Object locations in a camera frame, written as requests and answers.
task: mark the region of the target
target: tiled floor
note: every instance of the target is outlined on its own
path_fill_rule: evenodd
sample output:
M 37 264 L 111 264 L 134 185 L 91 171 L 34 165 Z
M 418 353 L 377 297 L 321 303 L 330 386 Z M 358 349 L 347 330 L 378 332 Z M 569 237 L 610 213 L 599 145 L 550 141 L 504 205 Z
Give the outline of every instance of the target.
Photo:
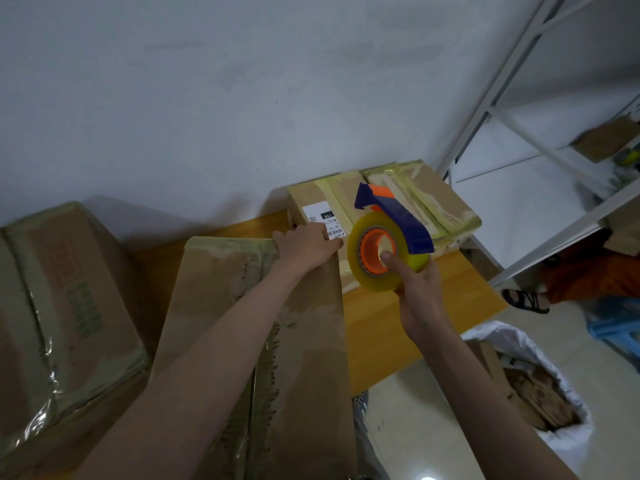
M 596 431 L 581 478 L 639 478 L 640 376 L 590 338 L 582 309 L 561 303 L 548 315 L 537 315 L 508 308 L 495 319 L 526 332 L 590 407 Z M 365 421 L 392 480 L 484 478 L 424 362 L 372 387 Z

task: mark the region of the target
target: orange tape core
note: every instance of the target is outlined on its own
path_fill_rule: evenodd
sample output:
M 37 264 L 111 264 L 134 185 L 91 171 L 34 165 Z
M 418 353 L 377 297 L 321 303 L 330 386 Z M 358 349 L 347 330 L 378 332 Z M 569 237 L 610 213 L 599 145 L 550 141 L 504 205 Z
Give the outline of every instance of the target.
M 396 242 L 388 231 L 376 228 L 367 231 L 362 236 L 360 259 L 364 268 L 371 274 L 383 274 L 388 271 L 388 267 L 380 261 L 380 253 L 378 252 L 380 241 L 385 236 L 391 242 L 393 253 L 396 254 Z

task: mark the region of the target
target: orange tape dispenser part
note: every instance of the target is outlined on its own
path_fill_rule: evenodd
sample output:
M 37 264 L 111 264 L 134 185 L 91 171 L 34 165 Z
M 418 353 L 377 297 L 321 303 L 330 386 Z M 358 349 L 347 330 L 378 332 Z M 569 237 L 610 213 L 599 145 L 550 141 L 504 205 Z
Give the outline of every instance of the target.
M 360 184 L 355 208 L 370 205 L 373 212 L 359 218 L 349 236 L 347 256 L 356 280 L 371 291 L 400 287 L 400 276 L 380 261 L 380 243 L 387 239 L 396 256 L 414 271 L 421 270 L 434 252 L 427 228 L 396 200 L 391 190 Z

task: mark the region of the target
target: sandal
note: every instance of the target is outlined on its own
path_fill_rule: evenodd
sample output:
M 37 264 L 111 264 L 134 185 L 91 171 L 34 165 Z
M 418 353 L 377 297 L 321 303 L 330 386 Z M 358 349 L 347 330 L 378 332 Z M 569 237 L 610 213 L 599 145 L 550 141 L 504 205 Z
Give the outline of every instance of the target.
M 514 300 L 511 297 L 511 291 L 515 291 L 518 295 L 518 300 Z M 514 308 L 519 310 L 526 310 L 528 312 L 535 312 L 541 315 L 549 313 L 549 308 L 540 308 L 540 301 L 538 300 L 538 293 L 527 293 L 521 290 L 501 290 L 500 294 L 502 298 Z

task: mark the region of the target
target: wooden table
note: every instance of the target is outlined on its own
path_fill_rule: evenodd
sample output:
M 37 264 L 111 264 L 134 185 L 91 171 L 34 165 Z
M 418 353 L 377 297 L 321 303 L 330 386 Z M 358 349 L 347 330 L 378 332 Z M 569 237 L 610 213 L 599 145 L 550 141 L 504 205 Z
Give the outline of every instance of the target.
M 201 235 L 215 237 L 271 237 L 288 230 L 286 211 L 258 217 Z M 164 313 L 166 313 L 185 241 L 133 254 Z M 459 251 L 436 259 L 442 275 L 444 302 L 460 333 L 491 318 L 506 307 Z M 400 325 L 397 297 L 362 288 L 344 295 L 349 374 L 353 395 L 420 359 L 420 352 Z

